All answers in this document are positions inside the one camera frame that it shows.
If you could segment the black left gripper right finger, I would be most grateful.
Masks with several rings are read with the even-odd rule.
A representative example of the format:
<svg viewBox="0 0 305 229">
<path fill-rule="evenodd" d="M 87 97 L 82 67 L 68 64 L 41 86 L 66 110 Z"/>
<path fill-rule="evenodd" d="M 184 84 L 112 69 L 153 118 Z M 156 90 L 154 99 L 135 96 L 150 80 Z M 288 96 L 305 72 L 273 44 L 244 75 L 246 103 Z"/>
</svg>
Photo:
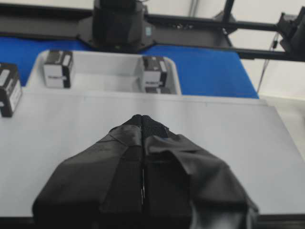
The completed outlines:
<svg viewBox="0 0 305 229">
<path fill-rule="evenodd" d="M 150 229 L 254 229 L 258 207 L 230 166 L 142 117 L 146 225 Z"/>
</svg>

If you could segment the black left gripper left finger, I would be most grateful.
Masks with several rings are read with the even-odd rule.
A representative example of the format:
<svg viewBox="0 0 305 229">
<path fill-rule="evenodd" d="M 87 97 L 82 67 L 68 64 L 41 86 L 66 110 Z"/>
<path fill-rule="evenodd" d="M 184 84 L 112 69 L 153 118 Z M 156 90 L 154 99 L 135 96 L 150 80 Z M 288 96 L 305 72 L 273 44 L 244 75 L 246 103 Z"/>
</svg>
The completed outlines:
<svg viewBox="0 0 305 229">
<path fill-rule="evenodd" d="M 142 216 L 142 117 L 61 162 L 36 197 L 40 229 L 130 228 Z"/>
</svg>

